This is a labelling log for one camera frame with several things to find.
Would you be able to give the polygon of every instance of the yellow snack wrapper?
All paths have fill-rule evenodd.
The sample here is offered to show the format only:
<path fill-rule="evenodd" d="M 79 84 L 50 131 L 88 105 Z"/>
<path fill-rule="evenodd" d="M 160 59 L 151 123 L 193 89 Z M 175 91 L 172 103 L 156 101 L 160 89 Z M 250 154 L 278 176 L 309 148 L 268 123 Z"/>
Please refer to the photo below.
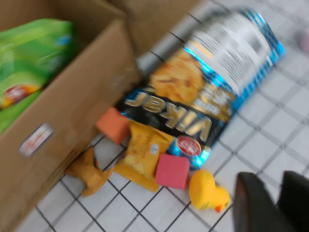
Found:
<path fill-rule="evenodd" d="M 155 182 L 155 171 L 159 156 L 174 137 L 136 121 L 130 121 L 130 131 L 126 155 L 116 163 L 114 170 L 150 191 L 157 191 L 159 185 Z"/>
<path fill-rule="evenodd" d="M 88 148 L 66 170 L 65 174 L 75 176 L 86 184 L 82 196 L 88 196 L 98 191 L 112 174 L 113 168 L 101 171 L 94 166 L 94 150 Z"/>

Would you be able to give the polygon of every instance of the nutrition label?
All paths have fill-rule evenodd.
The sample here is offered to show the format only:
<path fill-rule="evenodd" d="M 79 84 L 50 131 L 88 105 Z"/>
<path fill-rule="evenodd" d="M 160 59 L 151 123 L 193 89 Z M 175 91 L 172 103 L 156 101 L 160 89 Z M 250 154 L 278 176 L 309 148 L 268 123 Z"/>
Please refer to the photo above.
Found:
<path fill-rule="evenodd" d="M 186 47 L 239 94 L 270 52 L 260 30 L 240 14 L 219 18 L 193 33 Z"/>

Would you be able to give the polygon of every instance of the blue chip bag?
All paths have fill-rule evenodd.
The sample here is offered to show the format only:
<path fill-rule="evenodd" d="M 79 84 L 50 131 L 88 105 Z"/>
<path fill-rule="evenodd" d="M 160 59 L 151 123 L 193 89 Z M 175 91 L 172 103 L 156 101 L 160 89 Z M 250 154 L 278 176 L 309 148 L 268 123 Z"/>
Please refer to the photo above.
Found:
<path fill-rule="evenodd" d="M 189 41 L 116 107 L 175 137 L 167 150 L 199 169 L 235 112 L 284 55 L 254 10 L 215 12 Z"/>

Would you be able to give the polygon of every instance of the barcode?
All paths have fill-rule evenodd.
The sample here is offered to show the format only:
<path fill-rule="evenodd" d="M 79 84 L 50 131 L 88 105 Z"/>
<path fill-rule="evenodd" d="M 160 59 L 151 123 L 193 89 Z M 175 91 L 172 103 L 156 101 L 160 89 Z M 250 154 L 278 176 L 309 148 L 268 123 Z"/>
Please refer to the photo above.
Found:
<path fill-rule="evenodd" d="M 251 37 L 247 42 L 252 47 L 252 49 L 256 52 L 256 54 L 259 54 L 262 48 L 262 45 L 258 41 L 258 39 L 256 37 Z"/>

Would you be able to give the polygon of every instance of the duck beak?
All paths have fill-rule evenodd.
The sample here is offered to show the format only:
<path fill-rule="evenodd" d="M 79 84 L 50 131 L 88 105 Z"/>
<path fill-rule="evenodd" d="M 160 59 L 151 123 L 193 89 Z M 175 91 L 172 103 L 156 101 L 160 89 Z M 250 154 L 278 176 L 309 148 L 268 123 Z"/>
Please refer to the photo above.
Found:
<path fill-rule="evenodd" d="M 221 206 L 215 207 L 214 210 L 215 210 L 217 213 L 220 213 L 220 212 L 221 212 Z"/>

